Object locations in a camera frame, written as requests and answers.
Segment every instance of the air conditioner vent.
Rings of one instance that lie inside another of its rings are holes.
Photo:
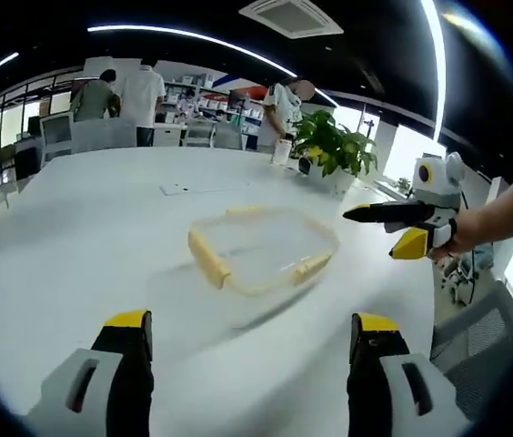
[[[309,0],[257,0],[239,13],[291,39],[344,33]]]

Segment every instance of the black ceiling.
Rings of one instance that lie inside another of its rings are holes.
[[[121,3],[0,6],[0,59],[20,53],[0,69],[0,91],[31,76],[104,55],[153,55],[263,84],[283,77],[271,66],[208,42],[145,32],[86,32],[91,25],[164,25],[258,52],[309,77],[319,88],[375,98],[434,119],[434,47],[419,0],[316,0],[345,33],[300,40],[284,38],[241,16],[237,11],[248,0]],[[496,34],[513,61],[513,2],[464,3]],[[452,4],[437,1],[437,7],[443,13]],[[466,153],[472,162],[484,164],[490,176],[513,178],[513,84],[454,26],[445,20],[441,24],[448,62],[444,126],[476,146]]]

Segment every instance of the human hand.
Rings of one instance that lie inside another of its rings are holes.
[[[457,232],[440,248],[432,249],[429,257],[439,261],[448,254],[468,252],[475,248],[479,235],[479,214],[473,209],[461,209],[455,217]]]

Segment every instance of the round table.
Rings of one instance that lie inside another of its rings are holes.
[[[0,223],[0,397],[25,414],[40,384],[111,315],[145,308],[155,275],[191,259],[191,222],[227,208],[299,208],[340,239],[327,273],[257,329],[164,366],[155,349],[152,435],[347,435],[353,312],[393,318],[429,354],[430,261],[392,260],[399,235],[341,213],[384,199],[319,192],[270,157],[242,151],[111,149],[54,159]],[[193,320],[183,328],[198,329]]]

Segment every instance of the green leaves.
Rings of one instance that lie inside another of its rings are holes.
[[[323,176],[330,175],[337,168],[357,176],[362,168],[366,174],[372,165],[377,168],[376,155],[366,152],[368,144],[376,143],[359,132],[352,132],[345,126],[336,126],[336,120],[327,111],[320,110],[303,115],[296,123],[297,151],[319,147],[318,165],[323,166]]]

